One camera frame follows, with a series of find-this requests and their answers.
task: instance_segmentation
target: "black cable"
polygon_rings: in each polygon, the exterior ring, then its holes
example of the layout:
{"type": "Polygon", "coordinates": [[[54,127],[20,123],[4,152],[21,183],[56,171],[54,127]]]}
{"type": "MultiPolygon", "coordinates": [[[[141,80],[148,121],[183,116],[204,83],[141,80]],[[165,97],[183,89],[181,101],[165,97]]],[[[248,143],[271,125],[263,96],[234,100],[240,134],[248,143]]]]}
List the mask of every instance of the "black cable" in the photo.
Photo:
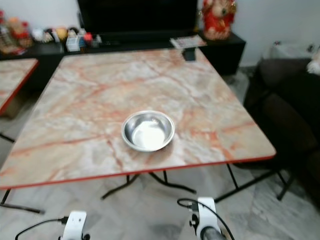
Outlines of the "black cable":
{"type": "Polygon", "coordinates": [[[19,232],[19,233],[15,236],[15,239],[14,239],[14,240],[18,240],[18,237],[19,237],[21,234],[23,234],[23,233],[29,231],[30,229],[33,229],[33,228],[35,228],[35,227],[37,227],[37,226],[39,226],[39,225],[41,225],[41,224],[46,224],[46,223],[50,223],[50,222],[61,222],[61,224],[66,224],[67,221],[68,221],[68,218],[69,218],[69,217],[65,216],[65,217],[63,217],[63,218],[54,218],[54,219],[49,219],[49,220],[45,220],[45,221],[38,222],[38,223],[36,223],[35,225],[32,225],[32,226],[30,226],[30,227],[22,230],[21,232],[19,232]]]}
{"type": "Polygon", "coordinates": [[[203,207],[206,207],[207,209],[209,209],[209,211],[212,212],[212,213],[220,220],[220,222],[223,224],[223,226],[225,227],[225,229],[226,229],[227,232],[229,233],[231,239],[232,239],[232,240],[235,240],[234,236],[232,235],[232,233],[231,233],[228,225],[225,223],[225,221],[223,221],[223,219],[222,219],[215,211],[213,211],[210,207],[208,207],[207,205],[203,204],[202,202],[199,202],[199,201],[197,201],[197,200],[190,199],[190,198],[180,198],[180,199],[178,199],[178,200],[176,201],[176,203],[177,203],[179,206],[184,207],[184,208],[187,208],[187,209],[189,209],[190,206],[189,206],[189,205],[184,205],[184,204],[180,203],[180,202],[182,202],[182,201],[188,201],[188,202],[193,202],[193,203],[196,203],[196,204],[200,204],[200,205],[202,205],[203,207]]]}

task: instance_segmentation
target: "tv cabinet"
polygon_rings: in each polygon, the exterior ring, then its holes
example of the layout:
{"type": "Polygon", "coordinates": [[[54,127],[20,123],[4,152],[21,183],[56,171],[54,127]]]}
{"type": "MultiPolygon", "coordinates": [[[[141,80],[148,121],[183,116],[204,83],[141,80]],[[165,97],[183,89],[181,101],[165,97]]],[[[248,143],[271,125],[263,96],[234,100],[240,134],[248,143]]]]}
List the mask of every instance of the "tv cabinet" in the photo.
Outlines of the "tv cabinet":
{"type": "MultiPolygon", "coordinates": [[[[212,66],[220,75],[233,75],[236,73],[239,62],[244,51],[246,42],[232,33],[227,40],[210,41],[206,40],[207,46],[200,49],[210,61],[212,66]]],[[[120,45],[107,47],[88,48],[87,53],[107,53],[173,48],[169,40],[147,41],[147,42],[126,42],[120,45]]],[[[38,43],[30,47],[26,53],[19,56],[0,55],[0,60],[36,58],[39,66],[33,72],[24,85],[29,91],[42,91],[47,85],[52,74],[56,70],[60,60],[67,55],[83,54],[81,52],[64,52],[60,43],[38,43]]]]}

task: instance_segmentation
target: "television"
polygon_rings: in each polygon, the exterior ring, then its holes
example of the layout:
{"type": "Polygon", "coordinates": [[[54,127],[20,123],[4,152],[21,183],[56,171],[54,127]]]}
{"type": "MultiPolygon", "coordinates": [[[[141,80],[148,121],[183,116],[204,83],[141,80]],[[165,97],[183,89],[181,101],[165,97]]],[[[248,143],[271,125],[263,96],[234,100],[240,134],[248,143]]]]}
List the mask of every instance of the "television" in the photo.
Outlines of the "television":
{"type": "Polygon", "coordinates": [[[78,0],[84,28],[109,40],[190,35],[198,0],[78,0]]]}

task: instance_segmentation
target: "black tv screen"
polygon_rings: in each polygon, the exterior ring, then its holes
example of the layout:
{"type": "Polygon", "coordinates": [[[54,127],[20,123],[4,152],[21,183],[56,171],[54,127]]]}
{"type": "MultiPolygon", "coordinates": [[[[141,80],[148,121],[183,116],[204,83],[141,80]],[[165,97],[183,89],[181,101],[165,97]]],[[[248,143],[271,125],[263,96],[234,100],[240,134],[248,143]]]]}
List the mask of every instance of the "black tv screen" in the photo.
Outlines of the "black tv screen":
{"type": "Polygon", "coordinates": [[[197,0],[78,0],[92,33],[192,30],[197,0]]]}

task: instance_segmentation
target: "white wall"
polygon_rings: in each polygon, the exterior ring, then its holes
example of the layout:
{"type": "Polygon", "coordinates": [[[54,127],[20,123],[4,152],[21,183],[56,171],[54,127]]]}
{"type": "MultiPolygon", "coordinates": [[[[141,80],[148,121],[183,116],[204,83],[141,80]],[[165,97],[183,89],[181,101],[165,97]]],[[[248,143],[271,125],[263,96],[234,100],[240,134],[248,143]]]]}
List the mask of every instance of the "white wall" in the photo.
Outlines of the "white wall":
{"type": "MultiPolygon", "coordinates": [[[[274,41],[320,45],[320,0],[237,0],[237,4],[232,29],[247,42],[242,66],[255,65],[274,41]]],[[[79,26],[77,0],[0,0],[0,8],[7,17],[17,16],[33,28],[79,26]]]]}
{"type": "Polygon", "coordinates": [[[77,0],[0,0],[5,16],[18,17],[32,28],[79,26],[77,0]]]}
{"type": "Polygon", "coordinates": [[[237,0],[238,12],[233,31],[247,41],[241,65],[254,65],[263,51],[274,41],[312,43],[313,35],[304,39],[306,18],[315,18],[310,28],[317,29],[320,21],[319,0],[237,0]]]}

